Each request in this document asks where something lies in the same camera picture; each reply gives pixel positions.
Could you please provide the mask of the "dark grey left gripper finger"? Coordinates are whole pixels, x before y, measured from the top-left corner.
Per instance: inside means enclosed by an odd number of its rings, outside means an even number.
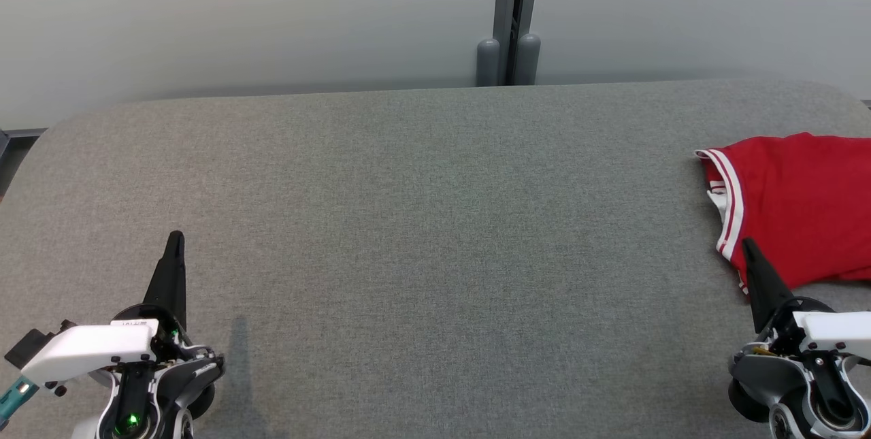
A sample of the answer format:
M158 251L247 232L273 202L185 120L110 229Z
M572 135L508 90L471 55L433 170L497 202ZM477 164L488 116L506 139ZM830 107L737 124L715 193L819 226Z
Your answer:
M159 306L174 316L178 331L186 331L186 238L182 231L172 231L157 262L143 303Z

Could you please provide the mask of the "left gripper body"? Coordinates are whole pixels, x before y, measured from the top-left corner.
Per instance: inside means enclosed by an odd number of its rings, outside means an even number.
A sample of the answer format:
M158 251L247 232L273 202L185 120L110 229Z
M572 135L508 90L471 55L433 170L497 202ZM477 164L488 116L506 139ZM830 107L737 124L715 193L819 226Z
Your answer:
M37 385L128 363L178 359L188 346L180 319L155 304L122 310L108 324L72 325L50 337L20 368Z

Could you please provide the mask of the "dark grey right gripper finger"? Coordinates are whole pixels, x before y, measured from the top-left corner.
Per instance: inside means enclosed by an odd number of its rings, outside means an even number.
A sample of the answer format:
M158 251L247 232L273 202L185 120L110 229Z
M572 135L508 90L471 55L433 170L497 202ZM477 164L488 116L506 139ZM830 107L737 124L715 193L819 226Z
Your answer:
M752 238L742 241L744 286L749 292L754 331L761 333L793 293Z

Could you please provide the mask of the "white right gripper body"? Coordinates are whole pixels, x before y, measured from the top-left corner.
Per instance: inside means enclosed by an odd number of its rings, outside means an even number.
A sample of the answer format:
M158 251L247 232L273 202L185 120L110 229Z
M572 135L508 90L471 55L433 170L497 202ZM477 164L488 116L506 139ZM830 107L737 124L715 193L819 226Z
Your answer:
M758 340L775 355L824 352L870 357L870 312L834 312L811 299L794 299L775 310Z

